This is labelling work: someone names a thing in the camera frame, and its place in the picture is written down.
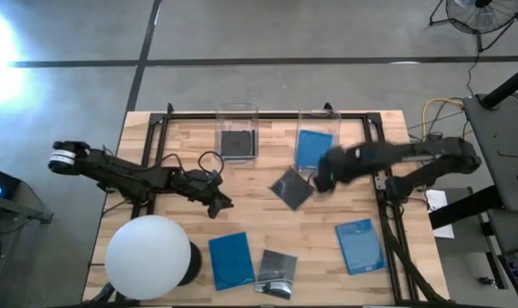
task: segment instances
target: blue notebook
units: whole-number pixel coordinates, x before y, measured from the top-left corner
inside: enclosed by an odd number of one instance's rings
[[[344,223],[336,226],[335,230],[350,275],[386,267],[371,219]]]
[[[209,240],[209,252],[217,291],[255,281],[244,232]]]
[[[332,146],[332,134],[301,130],[296,149],[297,169],[317,169],[319,159]]]

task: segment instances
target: white ball lamp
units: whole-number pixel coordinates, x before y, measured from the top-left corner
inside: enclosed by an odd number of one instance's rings
[[[178,223],[141,216],[116,231],[104,267],[117,292],[130,299],[155,299],[191,282],[201,269],[201,253]]]

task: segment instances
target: wooden table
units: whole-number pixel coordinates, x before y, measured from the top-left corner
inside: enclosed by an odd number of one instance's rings
[[[384,134],[394,143],[408,142],[403,113],[380,111]],[[118,156],[140,163],[145,143],[149,112],[130,112],[126,118]],[[293,164],[296,120],[261,120],[259,122],[259,157],[252,169],[227,164],[222,176],[222,192],[232,198],[234,208],[222,210],[217,219],[207,216],[206,207],[190,203],[177,195],[159,195],[156,215],[179,222],[190,240],[201,250],[204,263],[199,277],[184,287],[177,287],[161,299],[147,301],[157,305],[364,305],[393,304],[387,269],[367,274],[349,275],[335,236],[334,227],[344,222],[371,218],[382,240],[378,207],[370,176],[349,186],[339,185],[328,199],[310,198],[293,212],[268,188],[289,165]],[[164,154],[176,152],[184,168],[197,168],[197,159],[213,149],[215,122],[212,120],[170,121]],[[364,141],[362,124],[342,120],[341,144],[350,146]],[[214,159],[204,158],[205,167],[214,167]],[[168,159],[164,165],[176,165]],[[413,163],[394,166],[395,175],[415,169]],[[122,200],[118,194],[107,198],[105,209]],[[123,205],[105,215],[100,224],[92,257],[93,264],[104,262],[104,253],[114,233],[129,221],[131,205]],[[445,298],[449,294],[439,260],[426,207],[420,201],[405,205],[403,221],[414,263],[434,289]],[[264,249],[298,257],[294,292],[291,300],[255,293],[253,285],[217,292],[213,283],[208,241],[226,234],[246,232],[255,275]],[[407,293],[399,262],[402,288]],[[104,266],[90,267],[83,299],[95,296],[107,282]]]

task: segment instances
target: concrete floor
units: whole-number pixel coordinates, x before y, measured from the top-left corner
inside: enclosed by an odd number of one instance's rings
[[[475,56],[473,36],[451,25],[427,26],[436,3],[163,0],[148,58]],[[79,302],[104,194],[92,181],[54,175],[46,165],[59,139],[116,149],[135,67],[4,68],[2,63],[138,60],[152,5],[152,0],[0,0],[0,169],[26,181],[55,212],[50,226],[24,234],[16,258],[24,272],[13,281],[7,307]],[[518,56],[518,22],[485,55]],[[420,123],[427,100],[468,95],[472,63],[447,62],[147,68],[135,108],[164,110],[171,102],[176,110],[213,110],[219,103],[249,101],[262,110],[288,110],[331,102],[340,110],[403,110],[412,126]],[[482,62],[471,86],[488,92],[517,70],[518,62]],[[444,114],[452,112],[449,106]],[[455,116],[435,130],[460,135],[464,121],[464,115]],[[474,189],[490,184],[485,166],[438,182]],[[452,299],[518,306],[513,290],[475,283],[489,273],[483,256],[440,254]]]

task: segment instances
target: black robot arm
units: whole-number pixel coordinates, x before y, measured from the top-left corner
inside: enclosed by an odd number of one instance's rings
[[[413,189],[433,185],[437,178],[451,173],[471,174],[480,165],[472,144],[450,137],[417,144],[363,143],[347,150],[336,147],[319,160],[313,179],[320,193],[335,190],[338,181],[348,184],[364,175],[389,168],[394,163],[430,161],[405,176],[391,176],[385,181],[388,201],[405,202]]]
[[[113,157],[105,150],[93,149],[81,141],[56,141],[48,164],[51,171],[60,175],[84,175],[97,181],[105,191],[115,188],[133,204],[147,204],[154,193],[177,193],[190,201],[209,206],[210,218],[221,209],[233,207],[232,200],[218,187],[223,178],[215,170],[180,167],[162,167],[159,164],[143,167]]]

